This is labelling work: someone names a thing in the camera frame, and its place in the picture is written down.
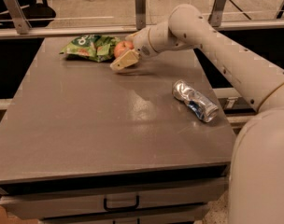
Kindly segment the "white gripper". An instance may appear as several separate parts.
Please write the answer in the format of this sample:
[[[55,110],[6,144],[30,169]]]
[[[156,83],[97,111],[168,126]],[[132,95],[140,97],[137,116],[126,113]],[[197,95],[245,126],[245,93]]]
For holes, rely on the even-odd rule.
[[[158,53],[152,47],[149,39],[150,28],[144,28],[138,32],[127,35],[126,41],[131,41],[135,49],[127,49],[117,59],[113,61],[110,68],[113,71],[119,71],[139,61],[139,55],[142,58],[157,56]]]

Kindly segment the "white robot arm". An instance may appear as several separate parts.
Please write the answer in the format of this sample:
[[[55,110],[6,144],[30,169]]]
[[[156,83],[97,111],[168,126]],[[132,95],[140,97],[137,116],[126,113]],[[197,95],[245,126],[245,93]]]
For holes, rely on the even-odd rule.
[[[284,69],[217,32],[188,4],[127,39],[134,47],[112,69],[167,50],[199,49],[257,112],[234,143],[228,224],[284,224]]]

